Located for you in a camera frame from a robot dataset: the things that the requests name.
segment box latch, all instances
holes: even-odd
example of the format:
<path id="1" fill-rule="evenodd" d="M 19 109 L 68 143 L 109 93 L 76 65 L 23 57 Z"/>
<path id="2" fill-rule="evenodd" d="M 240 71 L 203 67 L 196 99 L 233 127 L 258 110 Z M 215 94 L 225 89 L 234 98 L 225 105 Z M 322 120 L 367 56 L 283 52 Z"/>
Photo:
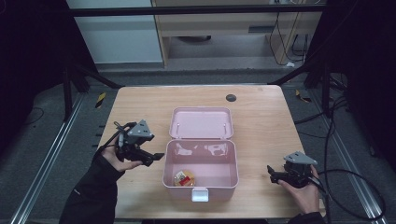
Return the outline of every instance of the box latch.
<path id="1" fill-rule="evenodd" d="M 191 200 L 196 203 L 209 202 L 209 190 L 203 187 L 196 187 L 192 189 Z"/>

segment table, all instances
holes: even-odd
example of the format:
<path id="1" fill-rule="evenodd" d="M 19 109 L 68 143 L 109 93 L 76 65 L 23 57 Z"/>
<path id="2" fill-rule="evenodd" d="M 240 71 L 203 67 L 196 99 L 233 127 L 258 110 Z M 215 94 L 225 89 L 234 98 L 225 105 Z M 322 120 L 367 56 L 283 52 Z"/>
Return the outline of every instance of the table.
<path id="1" fill-rule="evenodd" d="M 236 101 L 226 96 L 234 94 Z M 123 125 L 145 119 L 155 137 L 141 147 L 165 152 L 169 127 L 179 106 L 224 106 L 231 110 L 239 184 L 227 202 L 193 203 L 173 200 L 163 185 L 164 158 L 139 166 L 118 181 L 116 218 L 275 218 L 300 211 L 289 194 L 273 184 L 266 165 L 283 171 L 283 157 L 304 152 L 282 90 L 278 86 L 165 86 L 121 88 L 100 142 Z"/>

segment cabinet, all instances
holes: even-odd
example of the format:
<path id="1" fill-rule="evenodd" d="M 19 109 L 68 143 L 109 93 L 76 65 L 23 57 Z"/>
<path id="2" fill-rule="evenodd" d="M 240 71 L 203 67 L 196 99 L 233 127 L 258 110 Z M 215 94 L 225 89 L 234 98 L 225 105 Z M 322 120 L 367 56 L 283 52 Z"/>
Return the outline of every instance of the cabinet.
<path id="1" fill-rule="evenodd" d="M 67 0 L 70 8 L 151 7 L 150 0 Z M 99 70 L 162 63 L 153 16 L 76 17 Z"/>
<path id="2" fill-rule="evenodd" d="M 305 4 L 317 1 L 294 0 L 293 3 Z M 268 5 L 273 4 L 273 0 L 151 0 L 151 3 L 154 7 L 237 6 Z M 172 36 L 258 34 L 269 36 L 274 30 L 276 19 L 278 19 L 279 31 L 277 28 L 274 30 L 270 44 L 276 60 L 279 63 L 284 63 L 287 60 L 285 52 L 291 47 L 295 35 L 312 35 L 318 25 L 320 15 L 321 12 L 284 12 L 279 16 L 277 13 L 158 15 L 155 16 L 155 21 L 163 61 L 166 65 Z"/>

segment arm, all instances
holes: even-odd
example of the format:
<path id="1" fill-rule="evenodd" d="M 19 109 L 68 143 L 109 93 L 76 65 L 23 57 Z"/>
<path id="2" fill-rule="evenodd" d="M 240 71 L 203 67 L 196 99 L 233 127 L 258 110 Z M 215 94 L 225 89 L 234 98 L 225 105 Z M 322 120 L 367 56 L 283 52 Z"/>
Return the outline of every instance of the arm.
<path id="1" fill-rule="evenodd" d="M 312 174 L 318 178 L 317 170 L 311 166 Z M 278 184 L 286 189 L 302 211 L 301 214 L 292 218 L 289 224 L 324 224 L 324 219 L 319 212 L 318 187 L 308 184 L 301 189 L 297 189 L 283 180 Z"/>
<path id="2" fill-rule="evenodd" d="M 117 180 L 142 162 L 119 161 L 114 147 L 105 148 L 101 154 L 73 188 L 59 223 L 114 223 Z"/>

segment plastic box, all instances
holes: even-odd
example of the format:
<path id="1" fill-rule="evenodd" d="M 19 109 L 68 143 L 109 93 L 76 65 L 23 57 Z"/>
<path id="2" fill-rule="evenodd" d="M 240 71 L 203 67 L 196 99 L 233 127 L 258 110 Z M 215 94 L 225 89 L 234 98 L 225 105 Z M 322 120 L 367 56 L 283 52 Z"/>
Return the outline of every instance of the plastic box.
<path id="1" fill-rule="evenodd" d="M 225 201 L 239 181 L 231 113 L 224 107 L 178 107 L 169 131 L 163 184 L 174 199 Z M 193 187 L 176 187 L 175 175 L 189 170 Z"/>

